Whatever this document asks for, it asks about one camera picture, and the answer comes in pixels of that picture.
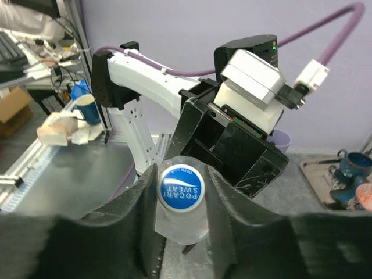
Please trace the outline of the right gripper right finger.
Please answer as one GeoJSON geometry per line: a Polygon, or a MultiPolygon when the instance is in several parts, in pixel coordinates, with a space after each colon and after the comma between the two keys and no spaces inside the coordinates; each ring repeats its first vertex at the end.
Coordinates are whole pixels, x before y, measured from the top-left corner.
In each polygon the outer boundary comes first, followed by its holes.
{"type": "Polygon", "coordinates": [[[370,278],[371,214],[280,215],[205,167],[215,278],[370,278]]]}

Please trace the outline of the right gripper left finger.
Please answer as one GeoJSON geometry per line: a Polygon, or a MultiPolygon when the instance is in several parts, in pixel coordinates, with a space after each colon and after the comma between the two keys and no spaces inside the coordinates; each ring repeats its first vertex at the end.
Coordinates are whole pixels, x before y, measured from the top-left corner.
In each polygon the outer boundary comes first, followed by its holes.
{"type": "Polygon", "coordinates": [[[81,219],[1,214],[2,278],[159,278],[158,168],[81,219]]]}

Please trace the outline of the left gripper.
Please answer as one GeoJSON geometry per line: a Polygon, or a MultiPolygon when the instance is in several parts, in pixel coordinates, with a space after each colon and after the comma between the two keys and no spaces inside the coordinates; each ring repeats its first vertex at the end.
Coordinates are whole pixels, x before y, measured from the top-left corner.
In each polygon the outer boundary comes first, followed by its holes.
{"type": "Polygon", "coordinates": [[[214,99],[221,86],[202,80],[185,92],[185,104],[163,161],[189,156],[214,167],[233,187],[253,198],[278,178],[288,157],[266,134],[214,99]]]}

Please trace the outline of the blue cap small bottle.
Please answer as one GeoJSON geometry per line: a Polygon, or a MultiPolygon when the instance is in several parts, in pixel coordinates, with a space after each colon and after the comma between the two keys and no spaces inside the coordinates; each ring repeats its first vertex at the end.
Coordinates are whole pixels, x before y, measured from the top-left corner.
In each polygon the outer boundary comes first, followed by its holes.
{"type": "Polygon", "coordinates": [[[208,234],[205,164],[176,156],[159,166],[155,231],[181,245],[193,245],[208,234]]]}

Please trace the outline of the blue white Pocari cap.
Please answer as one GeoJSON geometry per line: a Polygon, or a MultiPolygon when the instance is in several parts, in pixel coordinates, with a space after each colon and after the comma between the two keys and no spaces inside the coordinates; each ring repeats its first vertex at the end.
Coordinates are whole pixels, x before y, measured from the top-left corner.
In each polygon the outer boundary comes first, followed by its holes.
{"type": "Polygon", "coordinates": [[[203,201],[205,182],[196,168],[175,164],[161,173],[157,195],[165,209],[177,213],[190,212],[203,201]]]}

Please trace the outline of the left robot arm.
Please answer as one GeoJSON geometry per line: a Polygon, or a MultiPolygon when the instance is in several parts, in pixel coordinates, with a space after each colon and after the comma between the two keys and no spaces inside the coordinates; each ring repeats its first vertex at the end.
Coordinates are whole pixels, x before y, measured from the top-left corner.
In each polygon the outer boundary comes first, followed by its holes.
{"type": "Polygon", "coordinates": [[[267,86],[284,86],[272,65],[238,49],[223,69],[223,81],[206,74],[184,74],[148,59],[130,41],[106,46],[92,57],[91,87],[112,124],[126,134],[137,172],[178,155],[214,167],[233,187],[256,196],[285,170],[288,157],[268,137],[284,107],[273,94],[254,96],[267,86]],[[178,121],[166,153],[157,155],[142,116],[142,98],[149,98],[178,121]]]}

